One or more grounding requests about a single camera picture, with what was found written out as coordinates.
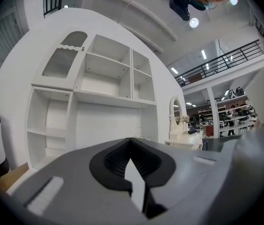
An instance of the red chair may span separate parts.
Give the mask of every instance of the red chair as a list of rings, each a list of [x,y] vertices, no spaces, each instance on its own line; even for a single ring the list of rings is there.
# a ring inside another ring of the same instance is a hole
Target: red chair
[[[214,136],[213,125],[212,126],[206,126],[206,137],[210,137],[210,136]]]

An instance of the display rack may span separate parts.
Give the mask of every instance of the display rack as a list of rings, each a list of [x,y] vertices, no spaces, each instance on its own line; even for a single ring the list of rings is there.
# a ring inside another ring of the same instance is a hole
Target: display rack
[[[231,101],[236,101],[240,98],[245,98],[246,95],[242,95],[242,96],[239,96],[239,97],[235,97],[235,98],[231,98],[231,99],[227,99],[227,100],[223,100],[223,101],[219,101],[216,103],[216,105],[222,105],[224,103],[227,103],[227,102],[231,102]],[[230,109],[224,109],[223,111],[220,111],[219,112],[219,115],[220,113],[227,113],[229,111],[233,111],[233,110],[236,110],[236,109],[244,109],[244,108],[247,108],[247,107],[250,107],[251,104],[249,103],[249,101],[247,100],[246,101],[247,104],[245,105],[242,105],[242,106],[238,106],[238,107],[235,107],[235,108],[230,108]],[[218,115],[218,124],[220,124],[220,116]],[[254,122],[243,122],[241,124],[238,124],[239,123],[239,120],[243,120],[245,118],[248,118],[248,116],[233,116],[231,119],[227,120],[227,121],[233,121],[236,125],[233,126],[233,127],[223,127],[223,128],[219,128],[218,127],[218,130],[219,130],[219,133],[222,133],[222,132],[225,132],[225,131],[229,131],[229,130],[236,130],[236,129],[241,129],[241,128],[245,128],[245,127],[250,127],[252,125],[254,125]]]
[[[221,112],[221,111],[223,111],[225,109],[226,109],[226,106],[219,107],[218,111]],[[201,118],[200,118],[202,114],[205,115],[205,120],[206,120],[205,124],[202,123]],[[203,129],[204,127],[209,126],[209,125],[213,125],[212,109],[199,111],[198,115],[199,115],[199,128],[200,129]]]
[[[59,38],[50,52],[31,83],[26,118],[30,167],[38,170],[71,150],[122,137],[158,140],[147,57],[82,31]]]

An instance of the white wall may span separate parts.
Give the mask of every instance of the white wall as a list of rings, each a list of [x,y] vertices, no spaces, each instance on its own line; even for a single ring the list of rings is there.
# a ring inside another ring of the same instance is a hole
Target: white wall
[[[248,25],[222,36],[220,41],[229,51],[232,51],[257,39],[259,39],[259,36],[255,26]]]
[[[15,45],[0,70],[0,114],[4,147],[11,168],[27,161],[25,119],[31,82],[42,59],[70,27],[89,35],[98,33],[131,47],[150,59],[157,103],[158,142],[169,138],[169,103],[178,96],[186,113],[182,89],[156,55],[137,37],[114,21],[90,10],[67,8],[48,16]]]
[[[43,0],[24,0],[24,8],[29,29],[44,19]]]

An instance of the oval mirror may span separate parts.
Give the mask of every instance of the oval mirror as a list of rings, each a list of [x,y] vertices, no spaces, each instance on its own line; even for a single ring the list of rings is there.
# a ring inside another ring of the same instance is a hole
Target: oval mirror
[[[180,123],[180,103],[178,100],[174,101],[174,114],[177,125]]]

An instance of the fluorescent light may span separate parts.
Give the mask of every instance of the fluorescent light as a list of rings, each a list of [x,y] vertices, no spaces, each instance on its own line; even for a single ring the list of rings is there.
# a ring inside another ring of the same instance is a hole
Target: fluorescent light
[[[199,22],[198,22],[198,19],[196,17],[191,18],[189,21],[189,25],[192,28],[196,28],[198,26],[198,24],[199,24]]]
[[[236,5],[238,0],[230,0],[230,2],[231,2],[232,5]]]
[[[207,57],[206,57],[206,54],[205,54],[205,51],[204,51],[204,50],[202,50],[202,54],[203,54],[203,57],[204,57],[204,59],[207,59]]]
[[[177,70],[175,70],[173,67],[171,68],[171,70],[173,70],[175,74],[178,74]]]

